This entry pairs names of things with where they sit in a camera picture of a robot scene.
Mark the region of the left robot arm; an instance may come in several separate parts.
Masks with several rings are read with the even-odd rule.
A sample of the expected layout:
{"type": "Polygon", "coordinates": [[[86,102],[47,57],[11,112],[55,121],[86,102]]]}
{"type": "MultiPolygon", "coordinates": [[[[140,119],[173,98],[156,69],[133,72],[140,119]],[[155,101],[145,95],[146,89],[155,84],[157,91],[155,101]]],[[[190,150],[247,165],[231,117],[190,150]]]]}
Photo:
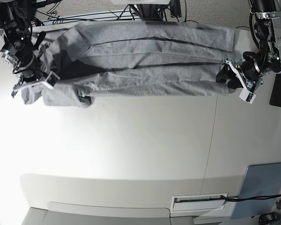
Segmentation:
{"type": "Polygon", "coordinates": [[[249,1],[249,25],[258,52],[244,52],[240,60],[223,60],[217,83],[228,83],[230,89],[241,88],[239,97],[253,103],[255,91],[263,84],[263,76],[276,74],[269,104],[281,107],[281,10],[277,0],[249,1]]]}

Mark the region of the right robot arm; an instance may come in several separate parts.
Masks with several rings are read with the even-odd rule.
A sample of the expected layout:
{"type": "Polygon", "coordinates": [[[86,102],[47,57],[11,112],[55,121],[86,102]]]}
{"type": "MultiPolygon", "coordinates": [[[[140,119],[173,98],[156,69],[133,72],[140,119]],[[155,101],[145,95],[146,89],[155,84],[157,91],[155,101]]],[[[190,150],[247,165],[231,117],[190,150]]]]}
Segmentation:
{"type": "Polygon", "coordinates": [[[53,89],[60,77],[51,71],[47,48],[43,44],[46,32],[39,33],[32,43],[33,26],[15,0],[0,0],[0,36],[4,45],[0,51],[2,59],[12,67],[18,82],[11,95],[30,87],[44,86],[53,89]]]}

